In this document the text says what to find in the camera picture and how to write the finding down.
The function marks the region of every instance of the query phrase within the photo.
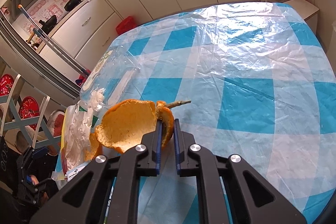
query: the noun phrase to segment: red bag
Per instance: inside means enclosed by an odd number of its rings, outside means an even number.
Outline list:
[[[126,17],[119,25],[115,28],[118,35],[121,35],[125,32],[128,32],[137,27],[137,24],[134,21],[132,16]]]

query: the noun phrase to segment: table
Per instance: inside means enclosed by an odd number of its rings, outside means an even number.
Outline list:
[[[113,41],[139,63],[120,100],[191,99],[181,129],[214,154],[241,155],[312,223],[336,187],[336,79],[287,4],[216,5]],[[176,174],[171,141],[159,177],[142,178],[138,223],[198,223],[196,180]]]

